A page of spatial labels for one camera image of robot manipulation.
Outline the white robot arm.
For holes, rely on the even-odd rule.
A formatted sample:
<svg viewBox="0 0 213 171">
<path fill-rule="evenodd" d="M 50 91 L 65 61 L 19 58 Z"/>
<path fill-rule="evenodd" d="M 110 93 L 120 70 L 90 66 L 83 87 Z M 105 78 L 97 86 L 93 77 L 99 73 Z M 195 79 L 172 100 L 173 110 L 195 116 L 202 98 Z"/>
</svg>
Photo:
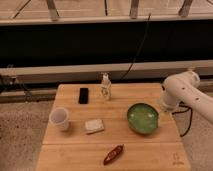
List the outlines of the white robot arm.
<svg viewBox="0 0 213 171">
<path fill-rule="evenodd" d="M 158 103 L 163 111 L 173 111 L 180 102 L 194 109 L 213 124 L 213 98 L 198 89 L 200 78 L 194 71 L 168 76 Z"/>
</svg>

